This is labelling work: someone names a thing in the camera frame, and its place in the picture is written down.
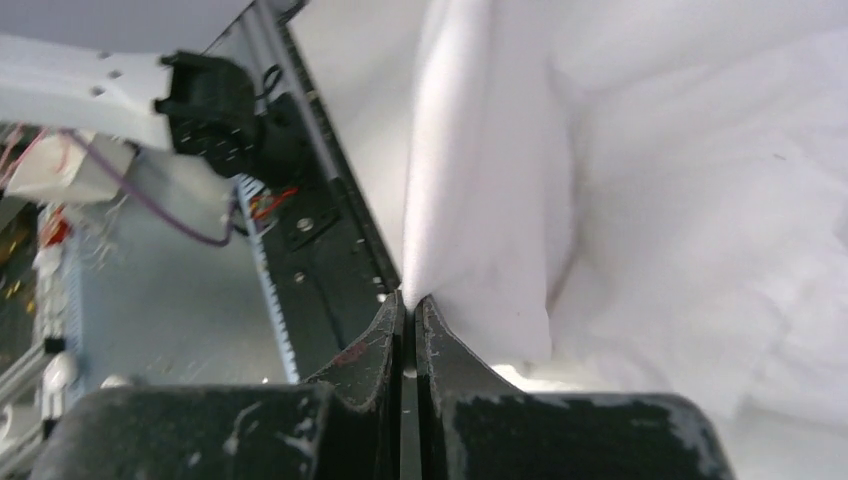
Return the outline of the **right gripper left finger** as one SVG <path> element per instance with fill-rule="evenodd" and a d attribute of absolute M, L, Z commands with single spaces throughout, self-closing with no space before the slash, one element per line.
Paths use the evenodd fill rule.
<path fill-rule="evenodd" d="M 58 423 L 35 479 L 394 479 L 405 315 L 390 294 L 366 331 L 300 384 L 114 387 Z"/>

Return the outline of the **white t shirt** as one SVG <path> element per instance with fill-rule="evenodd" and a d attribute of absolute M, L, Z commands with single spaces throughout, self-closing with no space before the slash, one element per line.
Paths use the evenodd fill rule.
<path fill-rule="evenodd" d="M 847 420 L 847 5 L 436 1 L 403 234 L 489 362 Z"/>

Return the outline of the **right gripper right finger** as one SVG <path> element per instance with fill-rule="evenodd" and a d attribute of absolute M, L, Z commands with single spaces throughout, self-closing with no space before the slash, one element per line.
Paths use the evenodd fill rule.
<path fill-rule="evenodd" d="M 732 479 L 713 425 L 668 394 L 527 393 L 415 312 L 426 479 Z"/>

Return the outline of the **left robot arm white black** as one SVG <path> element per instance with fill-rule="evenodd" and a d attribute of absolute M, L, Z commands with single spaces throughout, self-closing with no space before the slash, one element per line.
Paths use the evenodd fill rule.
<path fill-rule="evenodd" d="M 1 118 L 37 134 L 1 161 L 8 197 L 45 203 L 113 199 L 135 147 L 244 172 L 258 135 L 250 75 L 220 57 L 98 51 L 3 35 Z"/>

